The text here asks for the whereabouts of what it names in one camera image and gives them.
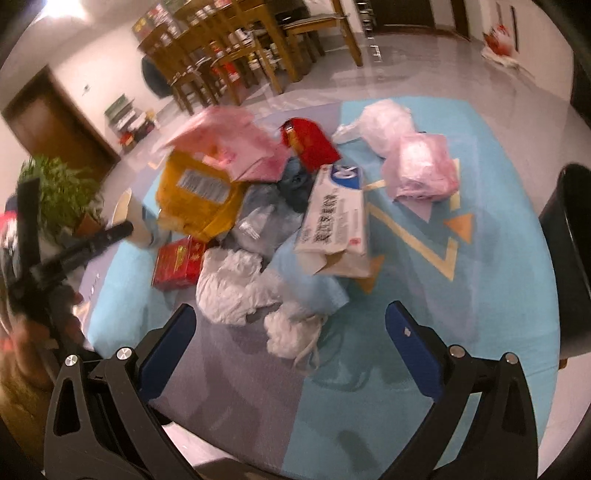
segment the red bag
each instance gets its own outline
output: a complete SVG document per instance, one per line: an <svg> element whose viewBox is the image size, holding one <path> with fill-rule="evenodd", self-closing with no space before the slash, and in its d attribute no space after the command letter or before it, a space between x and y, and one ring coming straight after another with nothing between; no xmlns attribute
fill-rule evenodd
<svg viewBox="0 0 591 480"><path fill-rule="evenodd" d="M309 172L340 160L340 154L322 129L306 118L290 118L281 126L281 140L299 156Z"/></svg>

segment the metal screw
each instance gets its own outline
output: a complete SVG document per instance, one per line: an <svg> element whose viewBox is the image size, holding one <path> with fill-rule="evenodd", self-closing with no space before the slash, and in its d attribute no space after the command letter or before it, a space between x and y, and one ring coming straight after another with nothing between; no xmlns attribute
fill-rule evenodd
<svg viewBox="0 0 591 480"><path fill-rule="evenodd" d="M76 355L69 355L68 358L66 358L66 365L68 367L71 367L72 365L76 365L77 362L78 362L78 357Z"/></svg>
<svg viewBox="0 0 591 480"><path fill-rule="evenodd" d="M517 358L517 355L514 353L506 354L505 360L507 360L507 363L509 363L511 365L517 365L519 363L519 358Z"/></svg>
<svg viewBox="0 0 591 480"><path fill-rule="evenodd" d="M131 354L132 354L132 350L131 348L124 346L123 348L120 348L119 350L117 350L117 358L119 360L127 360Z"/></svg>
<svg viewBox="0 0 591 480"><path fill-rule="evenodd" d="M464 355L466 355L466 351L459 345L452 345L449 348L449 353L454 358L462 358Z"/></svg>

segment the red box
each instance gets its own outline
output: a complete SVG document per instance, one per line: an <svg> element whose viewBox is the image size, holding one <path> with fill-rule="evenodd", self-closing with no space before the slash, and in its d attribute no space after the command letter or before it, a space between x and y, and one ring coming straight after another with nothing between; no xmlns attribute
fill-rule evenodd
<svg viewBox="0 0 591 480"><path fill-rule="evenodd" d="M196 285L207 245L188 236L158 250L152 286L161 291Z"/></svg>

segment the gray floor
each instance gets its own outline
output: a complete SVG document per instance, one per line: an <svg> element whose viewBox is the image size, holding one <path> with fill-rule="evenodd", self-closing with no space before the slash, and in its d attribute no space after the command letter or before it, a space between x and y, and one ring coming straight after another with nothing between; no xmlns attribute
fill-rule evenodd
<svg viewBox="0 0 591 480"><path fill-rule="evenodd" d="M591 130L572 107L539 89L518 72L488 63L481 58L478 45L454 38L418 35L380 36L375 40L382 54L381 62L371 55L372 50L367 45L362 45L363 68L355 66L346 49L329 51L302 81L288 83L283 76L283 95L274 95L263 81L260 87L248 92L244 106L257 118L263 118L275 111L342 100L402 95L466 100L504 147L536 213L541 212L554 190L562 166L578 162L591 167L588 155ZM174 104L161 112L161 131L145 139L107 179L104 188L107 214L140 169L148 162L161 161L161 155L152 153L154 145L186 118ZM589 377L590 367L591 356L582 356L569 362L559 373L548 429L540 447L542 470L559 453L589 405L591 388L581 385L580 380ZM577 395L569 395L571 390L576 390ZM198 439L187 439L183 432L169 434L193 464L223 456ZM216 475L213 470L208 471L207 476L240 478L236 472L229 475L229 471L224 471Z"/></svg>

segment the black trash can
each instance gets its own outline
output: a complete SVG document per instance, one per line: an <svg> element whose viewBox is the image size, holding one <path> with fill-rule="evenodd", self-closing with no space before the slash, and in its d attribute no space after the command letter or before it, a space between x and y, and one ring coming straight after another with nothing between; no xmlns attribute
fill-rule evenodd
<svg viewBox="0 0 591 480"><path fill-rule="evenodd" d="M562 169L540 223L556 275L560 358L591 352L591 170Z"/></svg>

